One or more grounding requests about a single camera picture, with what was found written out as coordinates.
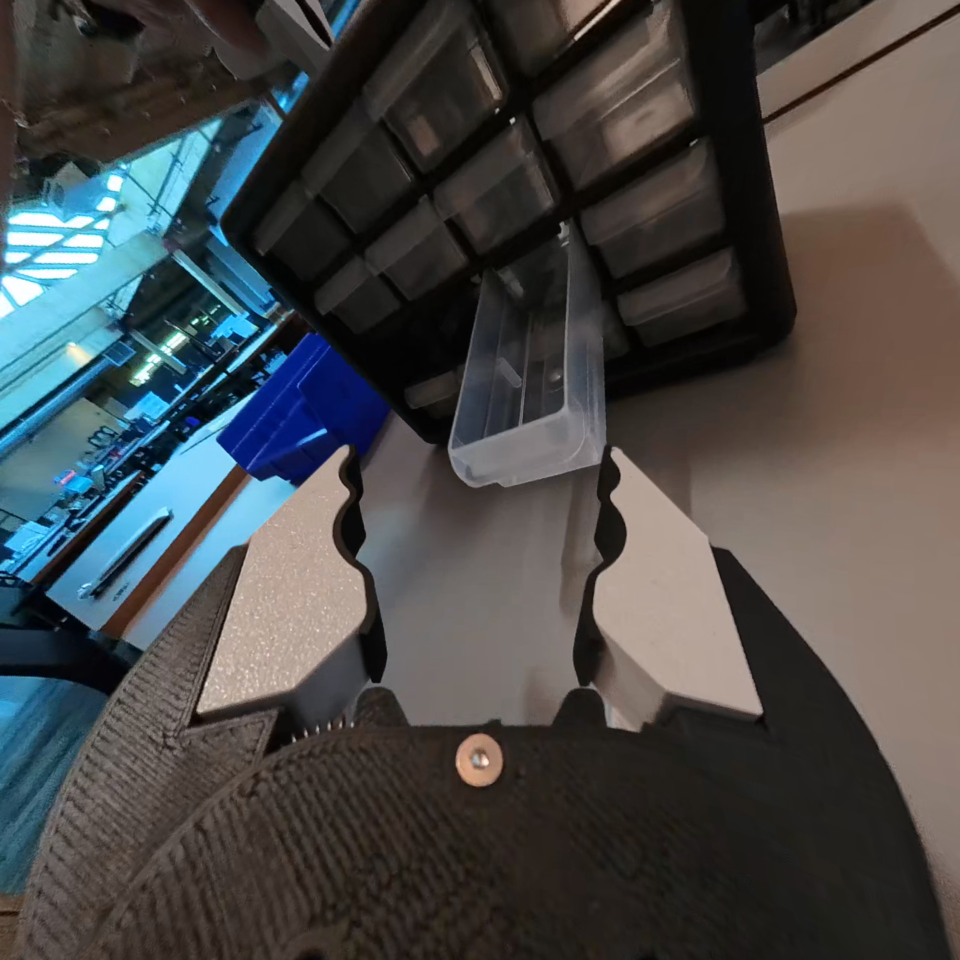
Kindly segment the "stack of blue bins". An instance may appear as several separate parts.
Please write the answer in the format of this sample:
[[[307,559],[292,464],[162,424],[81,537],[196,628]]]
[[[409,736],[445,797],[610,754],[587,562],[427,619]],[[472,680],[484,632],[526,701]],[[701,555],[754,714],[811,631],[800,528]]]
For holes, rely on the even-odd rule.
[[[250,477],[303,484],[341,447],[366,454],[391,409],[319,334],[304,337],[217,434]]]

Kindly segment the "person's left hand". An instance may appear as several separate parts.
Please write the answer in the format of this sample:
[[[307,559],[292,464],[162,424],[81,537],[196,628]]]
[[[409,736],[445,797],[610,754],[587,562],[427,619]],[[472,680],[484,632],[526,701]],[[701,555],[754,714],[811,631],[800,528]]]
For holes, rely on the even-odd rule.
[[[192,15],[210,32],[222,64],[241,79],[270,66],[271,47],[244,2],[186,1]]]

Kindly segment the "white background table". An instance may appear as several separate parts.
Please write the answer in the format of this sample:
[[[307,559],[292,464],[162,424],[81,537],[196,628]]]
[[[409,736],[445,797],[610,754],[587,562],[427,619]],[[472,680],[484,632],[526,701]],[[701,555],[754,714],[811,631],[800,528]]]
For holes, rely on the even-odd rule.
[[[177,454],[83,548],[46,590],[46,597],[86,628],[113,639],[124,638],[249,480],[215,438]],[[174,511],[174,519],[102,596],[79,600],[79,587],[93,579],[128,538],[164,507]]]

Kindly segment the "clear plastic drawer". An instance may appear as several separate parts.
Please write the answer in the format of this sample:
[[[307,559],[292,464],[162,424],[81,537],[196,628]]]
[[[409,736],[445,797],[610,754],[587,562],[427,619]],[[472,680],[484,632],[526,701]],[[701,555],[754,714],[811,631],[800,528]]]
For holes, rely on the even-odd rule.
[[[485,271],[447,447],[465,484],[507,488],[600,463],[605,317],[572,221]]]

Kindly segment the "dark flat tool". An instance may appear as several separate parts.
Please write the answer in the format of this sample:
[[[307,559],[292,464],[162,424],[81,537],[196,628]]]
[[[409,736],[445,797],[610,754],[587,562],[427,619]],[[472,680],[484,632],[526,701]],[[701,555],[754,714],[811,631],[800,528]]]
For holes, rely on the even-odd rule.
[[[174,520],[174,510],[164,507],[157,510],[150,518],[115,552],[97,575],[82,584],[77,590],[78,600],[95,599],[102,596],[107,589],[124,573],[138,558],[150,542]]]

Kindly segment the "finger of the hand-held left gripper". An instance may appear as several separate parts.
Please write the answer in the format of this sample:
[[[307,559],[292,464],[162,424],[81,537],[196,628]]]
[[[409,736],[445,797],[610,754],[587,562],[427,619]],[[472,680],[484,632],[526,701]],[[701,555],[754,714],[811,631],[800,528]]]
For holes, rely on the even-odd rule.
[[[278,50],[330,51],[330,22],[319,1],[260,2],[256,24]]]

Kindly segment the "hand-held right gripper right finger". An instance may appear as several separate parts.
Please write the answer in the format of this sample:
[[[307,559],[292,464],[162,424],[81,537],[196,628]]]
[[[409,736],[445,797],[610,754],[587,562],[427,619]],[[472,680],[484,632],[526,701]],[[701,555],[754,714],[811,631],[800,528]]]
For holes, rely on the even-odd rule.
[[[638,731],[692,709],[753,723],[762,700],[704,532],[616,446],[597,483],[594,544],[574,641],[580,684]]]

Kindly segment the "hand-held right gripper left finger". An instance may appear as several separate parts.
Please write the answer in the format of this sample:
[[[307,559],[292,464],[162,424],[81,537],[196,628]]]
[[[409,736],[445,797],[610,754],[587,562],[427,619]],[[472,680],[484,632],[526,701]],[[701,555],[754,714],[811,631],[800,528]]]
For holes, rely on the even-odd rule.
[[[292,734],[349,721],[388,653],[366,540],[363,478],[342,445],[247,541],[198,694],[203,722],[278,710]]]

